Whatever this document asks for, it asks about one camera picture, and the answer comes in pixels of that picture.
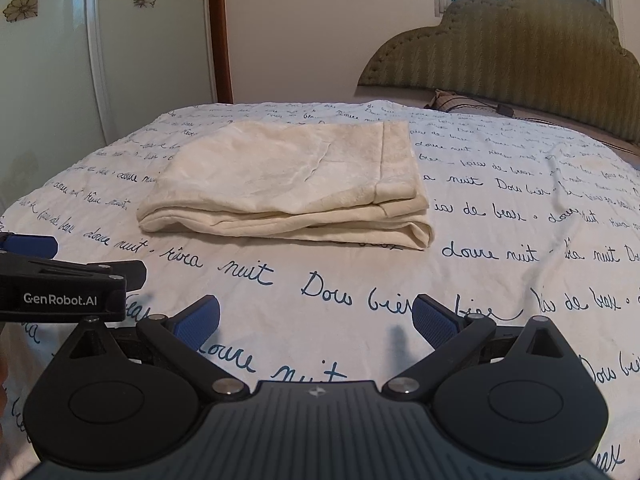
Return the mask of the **cream pants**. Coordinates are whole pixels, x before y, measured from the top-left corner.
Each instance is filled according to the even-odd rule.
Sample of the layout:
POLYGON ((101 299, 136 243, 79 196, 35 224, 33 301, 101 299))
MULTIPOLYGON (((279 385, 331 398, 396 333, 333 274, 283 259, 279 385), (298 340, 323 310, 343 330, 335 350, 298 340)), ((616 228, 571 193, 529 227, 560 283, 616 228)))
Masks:
POLYGON ((137 212, 145 232, 395 245, 434 238, 406 122, 232 122, 180 148, 137 212))

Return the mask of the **white bedspread with blue script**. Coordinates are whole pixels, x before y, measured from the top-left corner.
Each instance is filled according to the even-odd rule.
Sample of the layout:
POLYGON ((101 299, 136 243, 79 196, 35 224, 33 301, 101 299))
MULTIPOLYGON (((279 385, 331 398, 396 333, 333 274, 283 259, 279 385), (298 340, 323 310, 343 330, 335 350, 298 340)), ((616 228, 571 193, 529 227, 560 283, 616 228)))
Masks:
POLYGON ((142 260, 126 321, 212 294, 219 330, 201 354, 262 379, 384 382, 428 351, 410 306, 521 325, 547 315, 608 404, 596 465, 639 474, 639 174, 581 133, 504 118, 367 104, 210 104, 163 114, 22 197, 2 228, 51 235, 63 260, 142 260), (229 122, 385 122, 410 129, 435 232, 424 252, 149 235, 136 211, 184 144, 229 122))

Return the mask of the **wardrobe with flower decals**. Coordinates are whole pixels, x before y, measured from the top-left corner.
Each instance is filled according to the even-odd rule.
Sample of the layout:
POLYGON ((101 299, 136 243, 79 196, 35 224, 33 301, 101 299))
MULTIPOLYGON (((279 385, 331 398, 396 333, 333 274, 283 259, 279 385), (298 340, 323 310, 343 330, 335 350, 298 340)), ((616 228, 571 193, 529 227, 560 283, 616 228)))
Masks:
POLYGON ((208 0, 1 0, 1 203, 216 100, 208 0))

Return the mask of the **small black device on bed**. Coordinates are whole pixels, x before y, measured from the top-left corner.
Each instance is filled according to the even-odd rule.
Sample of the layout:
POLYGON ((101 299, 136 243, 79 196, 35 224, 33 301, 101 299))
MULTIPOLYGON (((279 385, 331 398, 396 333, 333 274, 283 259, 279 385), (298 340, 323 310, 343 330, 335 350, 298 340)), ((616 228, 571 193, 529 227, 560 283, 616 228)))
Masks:
POLYGON ((498 104, 496 106, 496 112, 501 116, 506 116, 506 117, 514 116, 514 109, 504 104, 498 104))

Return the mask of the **striped pillow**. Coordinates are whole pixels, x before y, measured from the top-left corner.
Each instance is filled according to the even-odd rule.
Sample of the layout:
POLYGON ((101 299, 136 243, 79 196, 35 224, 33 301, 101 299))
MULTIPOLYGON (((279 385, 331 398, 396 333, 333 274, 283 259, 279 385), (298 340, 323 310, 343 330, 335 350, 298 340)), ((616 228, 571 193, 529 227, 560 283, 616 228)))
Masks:
POLYGON ((475 96, 436 89, 434 96, 427 102, 428 110, 450 114, 497 115, 496 103, 477 99, 475 96))

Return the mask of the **green upholstered headboard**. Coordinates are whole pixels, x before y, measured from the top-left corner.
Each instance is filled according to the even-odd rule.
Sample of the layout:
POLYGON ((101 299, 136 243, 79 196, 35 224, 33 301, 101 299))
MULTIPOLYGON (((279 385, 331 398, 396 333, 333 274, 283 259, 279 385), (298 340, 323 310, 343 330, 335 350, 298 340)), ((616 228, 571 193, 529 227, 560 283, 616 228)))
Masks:
POLYGON ((361 87, 452 90, 639 141, 639 62, 596 0, 454 0, 372 55, 361 87))

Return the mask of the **brown wooden door frame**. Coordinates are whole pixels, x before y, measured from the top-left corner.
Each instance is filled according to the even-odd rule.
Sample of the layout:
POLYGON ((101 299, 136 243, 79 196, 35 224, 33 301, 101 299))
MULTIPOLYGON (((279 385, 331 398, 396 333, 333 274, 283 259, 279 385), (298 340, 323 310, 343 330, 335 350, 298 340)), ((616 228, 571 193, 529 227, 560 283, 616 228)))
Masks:
POLYGON ((232 104, 226 0, 207 0, 210 46, 217 100, 232 104))

